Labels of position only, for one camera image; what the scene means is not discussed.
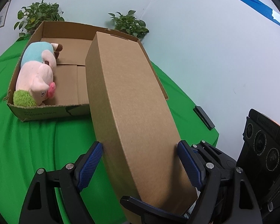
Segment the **closed cardboard box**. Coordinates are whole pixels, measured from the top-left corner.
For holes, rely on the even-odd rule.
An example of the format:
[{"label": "closed cardboard box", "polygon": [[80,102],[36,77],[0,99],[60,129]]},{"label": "closed cardboard box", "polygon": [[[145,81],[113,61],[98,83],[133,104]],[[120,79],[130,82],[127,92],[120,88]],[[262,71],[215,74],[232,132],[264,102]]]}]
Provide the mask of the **closed cardboard box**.
[{"label": "closed cardboard box", "polygon": [[[86,57],[96,139],[113,189],[182,215],[197,199],[177,156],[181,140],[162,90],[137,42],[97,32]],[[140,217],[125,210],[133,224]]]}]

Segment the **green tablecloth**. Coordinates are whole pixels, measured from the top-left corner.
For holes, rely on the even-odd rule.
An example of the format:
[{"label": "green tablecloth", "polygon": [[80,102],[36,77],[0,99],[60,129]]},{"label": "green tablecloth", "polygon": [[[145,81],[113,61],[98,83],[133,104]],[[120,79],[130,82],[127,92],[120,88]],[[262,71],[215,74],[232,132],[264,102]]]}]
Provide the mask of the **green tablecloth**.
[{"label": "green tablecloth", "polygon": [[[38,168],[60,169],[66,163],[74,162],[96,140],[90,116],[23,123],[3,102],[26,43],[14,43],[0,57],[0,212],[9,224],[18,223],[26,191]],[[203,139],[215,145],[218,132],[205,127],[193,112],[195,104],[191,99],[157,66],[153,66],[168,93],[168,106],[181,138],[189,144]],[[59,192],[56,193],[63,221],[69,223]],[[102,161],[81,196],[97,224],[120,224],[126,220]]]}]

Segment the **cardboard box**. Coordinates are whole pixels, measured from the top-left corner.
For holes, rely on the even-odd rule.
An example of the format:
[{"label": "cardboard box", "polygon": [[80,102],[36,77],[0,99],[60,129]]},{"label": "cardboard box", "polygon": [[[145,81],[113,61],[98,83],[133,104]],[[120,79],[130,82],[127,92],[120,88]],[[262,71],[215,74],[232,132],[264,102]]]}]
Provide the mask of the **cardboard box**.
[{"label": "cardboard box", "polygon": [[[96,139],[117,198],[182,215],[197,199],[176,153],[181,140],[139,43],[97,32],[86,57]],[[140,217],[123,209],[129,222]]]},{"label": "cardboard box", "polygon": [[150,60],[138,38],[124,34],[119,31],[86,24],[71,22],[45,21],[37,28],[31,36],[27,46],[33,42],[46,41],[60,43],[63,50],[60,52],[57,61],[55,96],[52,100],[46,100],[45,106],[19,107],[13,104],[13,93],[20,71],[22,55],[19,58],[14,70],[7,93],[7,104],[10,110],[22,121],[59,118],[66,116],[87,115],[90,113],[87,97],[85,58],[96,32],[120,36],[127,40],[134,41],[140,46],[146,61],[154,72],[154,76],[166,99],[168,96],[160,83]]}]

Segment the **picture frame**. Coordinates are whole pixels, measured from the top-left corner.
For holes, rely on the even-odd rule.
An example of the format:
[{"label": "picture frame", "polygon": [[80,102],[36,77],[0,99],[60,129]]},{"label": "picture frame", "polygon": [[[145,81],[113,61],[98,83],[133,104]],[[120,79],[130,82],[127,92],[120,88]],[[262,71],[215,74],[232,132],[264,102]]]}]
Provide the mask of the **picture frame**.
[{"label": "picture frame", "polygon": [[0,11],[0,28],[4,27],[4,25],[5,25],[6,15],[7,15],[7,11],[8,11],[10,2],[11,2],[11,0],[8,0],[8,2],[5,4],[5,6]]}]

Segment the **pink pig plush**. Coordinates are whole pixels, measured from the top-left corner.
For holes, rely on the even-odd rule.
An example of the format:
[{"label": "pink pig plush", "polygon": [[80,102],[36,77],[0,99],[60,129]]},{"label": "pink pig plush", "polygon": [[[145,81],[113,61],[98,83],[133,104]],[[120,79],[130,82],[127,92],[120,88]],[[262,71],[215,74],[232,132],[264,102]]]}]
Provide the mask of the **pink pig plush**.
[{"label": "pink pig plush", "polygon": [[27,47],[13,95],[14,105],[40,106],[44,105],[44,100],[53,98],[56,88],[53,82],[55,57],[61,50],[62,45],[47,42],[35,42]]},{"label": "pink pig plush", "polygon": [[[53,71],[49,65],[35,60],[26,62],[20,70],[15,86],[14,104],[25,107],[43,105],[44,100],[54,96],[55,88]],[[27,101],[28,99],[28,104],[22,100],[17,100],[17,94],[19,96],[26,94],[24,100]]]}]

